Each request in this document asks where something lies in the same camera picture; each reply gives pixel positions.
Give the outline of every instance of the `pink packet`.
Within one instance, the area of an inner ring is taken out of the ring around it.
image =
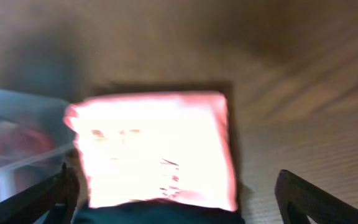
[[[77,133],[90,207],[166,198],[237,210],[224,95],[95,97],[70,105],[65,123]]]

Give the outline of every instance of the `black object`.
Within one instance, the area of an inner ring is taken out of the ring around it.
[[[287,170],[278,175],[275,195],[284,224],[356,224],[358,209]]]
[[[61,173],[1,202],[0,223],[33,223],[47,211],[44,224],[70,223],[79,192],[74,169],[63,164]]]

